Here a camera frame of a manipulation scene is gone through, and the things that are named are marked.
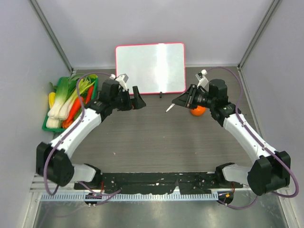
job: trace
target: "whiteboard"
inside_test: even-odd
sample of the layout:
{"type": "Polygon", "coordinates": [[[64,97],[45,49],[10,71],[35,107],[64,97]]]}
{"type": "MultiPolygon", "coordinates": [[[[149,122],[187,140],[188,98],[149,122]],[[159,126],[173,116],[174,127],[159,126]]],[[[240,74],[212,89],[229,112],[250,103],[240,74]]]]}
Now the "whiteboard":
{"type": "Polygon", "coordinates": [[[128,88],[141,94],[180,93],[186,89],[183,43],[123,45],[116,48],[116,75],[127,74],[128,88]]]}

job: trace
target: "white robotic arm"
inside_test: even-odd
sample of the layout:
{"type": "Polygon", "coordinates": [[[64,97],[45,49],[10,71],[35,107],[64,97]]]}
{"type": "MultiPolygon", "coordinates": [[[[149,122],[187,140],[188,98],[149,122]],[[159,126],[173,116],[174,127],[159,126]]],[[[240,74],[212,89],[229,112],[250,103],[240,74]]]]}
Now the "white robotic arm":
{"type": "MultiPolygon", "coordinates": [[[[196,77],[200,81],[205,74],[202,71],[196,77]]],[[[192,84],[172,103],[190,109],[198,105],[209,108],[213,119],[229,131],[249,155],[253,163],[252,167],[238,166],[234,163],[218,166],[216,168],[218,181],[234,181],[248,185],[256,195],[262,195],[289,184],[290,174],[271,156],[270,152],[281,159],[288,168],[290,168],[289,155],[285,151],[278,152],[267,144],[248,124],[240,110],[236,113],[236,106],[228,101],[225,81],[211,80],[208,91],[200,85],[192,84]]]]}
{"type": "Polygon", "coordinates": [[[93,99],[85,106],[82,119],[80,115],[61,135],[53,139],[49,144],[42,142],[38,145],[36,173],[43,176],[43,171],[47,168],[47,178],[59,186],[65,186],[70,181],[89,182],[91,187],[100,184],[101,172],[98,168],[88,164],[72,164],[70,159],[84,138],[114,109],[129,111],[146,106],[136,86],[133,86],[134,98],[130,98],[126,87],[127,80],[128,76],[125,74],[105,80],[99,97],[93,99]],[[45,167],[47,157],[54,148],[55,152],[49,160],[48,166],[45,167]]]}

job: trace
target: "yellow pepper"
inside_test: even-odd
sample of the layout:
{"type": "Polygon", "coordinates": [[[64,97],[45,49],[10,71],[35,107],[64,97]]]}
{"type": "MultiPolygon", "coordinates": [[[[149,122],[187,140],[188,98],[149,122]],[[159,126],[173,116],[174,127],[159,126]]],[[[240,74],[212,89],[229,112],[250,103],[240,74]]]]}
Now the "yellow pepper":
{"type": "Polygon", "coordinates": [[[55,96],[56,93],[52,92],[48,95],[48,104],[49,104],[49,108],[52,108],[54,103],[55,103],[55,96]]]}

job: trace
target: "gray wall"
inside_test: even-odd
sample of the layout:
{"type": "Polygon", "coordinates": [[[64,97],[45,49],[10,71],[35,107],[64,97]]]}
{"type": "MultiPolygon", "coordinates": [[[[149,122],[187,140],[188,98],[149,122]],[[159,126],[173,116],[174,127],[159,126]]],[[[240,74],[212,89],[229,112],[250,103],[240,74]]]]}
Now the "gray wall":
{"type": "Polygon", "coordinates": [[[304,1],[282,1],[254,48],[244,75],[263,135],[292,159],[304,214],[304,1]]]}
{"type": "Polygon", "coordinates": [[[26,0],[0,1],[0,227],[21,227],[35,172],[48,82],[68,76],[26,0]]]}
{"type": "Polygon", "coordinates": [[[98,69],[118,45],[161,42],[185,43],[188,65],[238,64],[272,0],[37,2],[71,64],[98,69]]]}

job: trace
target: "white pen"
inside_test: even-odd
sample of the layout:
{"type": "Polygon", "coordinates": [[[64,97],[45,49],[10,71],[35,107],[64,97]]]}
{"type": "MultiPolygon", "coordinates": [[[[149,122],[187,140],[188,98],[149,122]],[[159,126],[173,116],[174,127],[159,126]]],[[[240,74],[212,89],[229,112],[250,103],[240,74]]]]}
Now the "white pen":
{"type": "Polygon", "coordinates": [[[171,104],[170,107],[166,110],[166,112],[168,112],[170,109],[172,109],[173,106],[175,106],[175,104],[171,104]]]}

